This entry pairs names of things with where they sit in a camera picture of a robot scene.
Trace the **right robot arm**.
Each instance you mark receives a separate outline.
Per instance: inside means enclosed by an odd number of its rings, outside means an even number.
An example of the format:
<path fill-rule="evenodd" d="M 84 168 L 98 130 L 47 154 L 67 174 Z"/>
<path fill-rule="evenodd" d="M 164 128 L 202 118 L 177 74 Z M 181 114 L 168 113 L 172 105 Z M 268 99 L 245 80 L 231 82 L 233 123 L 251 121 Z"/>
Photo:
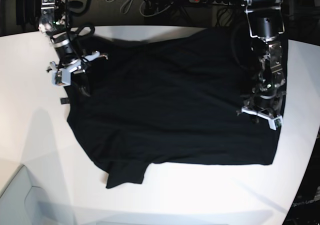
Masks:
<path fill-rule="evenodd" d="M 91 95 L 87 72 L 92 62 L 108 58 L 106 53 L 93 51 L 88 53 L 81 41 L 91 38 L 95 26 L 84 23 L 72 30 L 73 18 L 84 15 L 92 0 L 82 3 L 78 0 L 40 0 L 39 31 L 44 34 L 54 48 L 58 62 L 51 61 L 46 71 L 51 74 L 55 86 L 75 86 L 86 97 Z"/>

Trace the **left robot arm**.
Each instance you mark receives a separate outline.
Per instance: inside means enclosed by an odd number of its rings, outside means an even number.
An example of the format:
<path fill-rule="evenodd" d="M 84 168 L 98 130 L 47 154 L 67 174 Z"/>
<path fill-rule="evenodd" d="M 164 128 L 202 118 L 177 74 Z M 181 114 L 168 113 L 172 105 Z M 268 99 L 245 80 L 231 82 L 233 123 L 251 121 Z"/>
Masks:
<path fill-rule="evenodd" d="M 254 123 L 267 120 L 269 128 L 283 125 L 281 109 L 286 95 L 286 77 L 282 66 L 283 47 L 280 36 L 285 32 L 281 14 L 283 0 L 241 0 L 250 36 L 253 61 L 236 62 L 248 71 L 249 83 L 237 114 L 248 114 Z"/>

